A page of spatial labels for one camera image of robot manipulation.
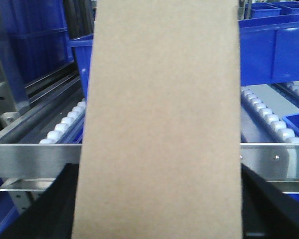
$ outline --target metal bracket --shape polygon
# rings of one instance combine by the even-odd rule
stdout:
[[[0,116],[0,120],[4,127],[8,126],[20,117],[18,112],[5,112]]]

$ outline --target metal rail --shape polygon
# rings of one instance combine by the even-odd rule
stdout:
[[[0,177],[53,178],[80,153],[80,144],[0,144]],[[299,144],[242,143],[241,162],[268,181],[299,181]]]

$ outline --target brown cardboard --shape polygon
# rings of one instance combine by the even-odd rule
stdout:
[[[236,2],[99,1],[74,238],[241,238]]]

